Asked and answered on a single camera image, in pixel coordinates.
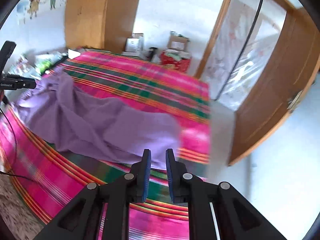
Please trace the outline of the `purple fleece garment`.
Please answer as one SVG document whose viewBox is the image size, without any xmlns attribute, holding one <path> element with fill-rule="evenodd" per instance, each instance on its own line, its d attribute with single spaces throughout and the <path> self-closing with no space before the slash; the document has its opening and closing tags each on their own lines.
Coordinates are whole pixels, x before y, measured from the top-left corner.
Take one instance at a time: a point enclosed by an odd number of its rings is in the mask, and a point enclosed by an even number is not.
<svg viewBox="0 0 320 240">
<path fill-rule="evenodd" d="M 163 170 L 166 150 L 180 146 L 181 128 L 172 116 L 139 111 L 118 98 L 91 96 L 64 71 L 42 78 L 12 107 L 31 132 L 59 152 L 133 164 L 148 149 L 151 166 Z"/>
</svg>

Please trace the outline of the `green tissue pack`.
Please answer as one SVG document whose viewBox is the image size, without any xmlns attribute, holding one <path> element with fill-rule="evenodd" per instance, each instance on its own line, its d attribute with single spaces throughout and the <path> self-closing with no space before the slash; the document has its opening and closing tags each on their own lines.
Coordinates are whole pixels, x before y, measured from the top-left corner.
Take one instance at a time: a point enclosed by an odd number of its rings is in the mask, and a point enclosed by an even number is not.
<svg viewBox="0 0 320 240">
<path fill-rule="evenodd" d="M 67 53 L 54 51 L 53 53 L 40 54 L 35 56 L 35 69 L 40 75 L 52 68 L 57 62 L 68 57 Z"/>
</svg>

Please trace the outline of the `pink plaid bed cover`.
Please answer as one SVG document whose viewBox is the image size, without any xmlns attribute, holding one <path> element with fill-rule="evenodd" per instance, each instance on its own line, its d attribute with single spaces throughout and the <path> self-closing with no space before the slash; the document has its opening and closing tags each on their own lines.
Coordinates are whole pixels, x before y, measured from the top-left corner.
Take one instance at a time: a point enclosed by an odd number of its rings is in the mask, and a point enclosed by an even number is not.
<svg viewBox="0 0 320 240">
<path fill-rule="evenodd" d="M 103 50 L 67 59 L 9 101 L 1 117 L 1 214 L 32 239 L 88 183 L 111 183 L 151 151 L 147 199 L 130 206 L 130 239 L 188 239 L 188 209 L 169 196 L 165 152 L 204 177 L 208 85 Z"/>
</svg>

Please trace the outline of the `wooden wardrobe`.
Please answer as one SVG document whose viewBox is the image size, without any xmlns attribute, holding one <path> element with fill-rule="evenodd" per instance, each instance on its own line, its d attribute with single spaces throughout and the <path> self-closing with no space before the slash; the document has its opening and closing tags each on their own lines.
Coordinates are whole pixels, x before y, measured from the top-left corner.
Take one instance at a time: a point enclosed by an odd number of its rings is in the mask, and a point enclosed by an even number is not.
<svg viewBox="0 0 320 240">
<path fill-rule="evenodd" d="M 139 0 L 67 0 L 67 48 L 88 47 L 121 53 L 132 35 Z"/>
</svg>

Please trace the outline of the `white small box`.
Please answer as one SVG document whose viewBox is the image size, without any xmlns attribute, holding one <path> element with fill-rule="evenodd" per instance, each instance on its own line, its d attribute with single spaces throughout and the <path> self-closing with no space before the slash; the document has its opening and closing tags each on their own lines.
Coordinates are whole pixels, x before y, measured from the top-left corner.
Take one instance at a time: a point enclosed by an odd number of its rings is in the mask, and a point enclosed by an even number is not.
<svg viewBox="0 0 320 240">
<path fill-rule="evenodd" d="M 144 47 L 144 34 L 143 33 L 133 33 L 129 38 L 127 38 L 125 51 L 136 53 L 142 51 Z"/>
</svg>

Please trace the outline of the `black spray bottle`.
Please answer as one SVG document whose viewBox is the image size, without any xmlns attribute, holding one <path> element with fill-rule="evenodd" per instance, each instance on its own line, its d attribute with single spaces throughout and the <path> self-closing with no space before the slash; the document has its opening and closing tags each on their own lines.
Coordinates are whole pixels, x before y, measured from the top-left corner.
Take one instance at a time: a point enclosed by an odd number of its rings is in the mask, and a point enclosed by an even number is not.
<svg viewBox="0 0 320 240">
<path fill-rule="evenodd" d="M 150 47 L 149 53 L 148 53 L 148 61 L 151 62 L 154 55 L 157 53 L 158 48 L 157 47 Z"/>
</svg>

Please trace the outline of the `wooden door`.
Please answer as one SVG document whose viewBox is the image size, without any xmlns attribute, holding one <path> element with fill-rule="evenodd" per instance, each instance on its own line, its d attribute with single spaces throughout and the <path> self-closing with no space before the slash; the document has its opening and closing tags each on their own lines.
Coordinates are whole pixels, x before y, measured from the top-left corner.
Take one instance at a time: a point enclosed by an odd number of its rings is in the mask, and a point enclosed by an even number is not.
<svg viewBox="0 0 320 240">
<path fill-rule="evenodd" d="M 272 135 L 301 99 L 319 69 L 319 30 L 304 8 L 287 13 L 276 47 L 236 111 L 228 164 L 234 165 Z"/>
</svg>

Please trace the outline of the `cardboard box with label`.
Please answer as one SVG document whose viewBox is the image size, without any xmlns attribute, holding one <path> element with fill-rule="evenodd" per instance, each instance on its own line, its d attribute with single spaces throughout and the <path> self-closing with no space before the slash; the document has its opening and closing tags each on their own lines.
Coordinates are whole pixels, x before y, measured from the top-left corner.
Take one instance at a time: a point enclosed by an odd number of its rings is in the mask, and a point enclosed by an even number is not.
<svg viewBox="0 0 320 240">
<path fill-rule="evenodd" d="M 186 51 L 188 43 L 189 38 L 171 35 L 167 44 L 167 48 L 178 51 Z"/>
</svg>

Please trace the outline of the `curtain with cartoon prints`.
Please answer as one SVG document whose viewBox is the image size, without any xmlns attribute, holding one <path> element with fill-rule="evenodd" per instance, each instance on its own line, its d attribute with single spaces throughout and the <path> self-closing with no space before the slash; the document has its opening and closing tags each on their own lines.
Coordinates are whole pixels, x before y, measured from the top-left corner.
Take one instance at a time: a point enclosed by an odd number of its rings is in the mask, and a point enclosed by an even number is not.
<svg viewBox="0 0 320 240">
<path fill-rule="evenodd" d="M 259 79 L 284 25 L 273 0 L 231 0 L 201 76 L 209 96 L 236 111 Z"/>
</svg>

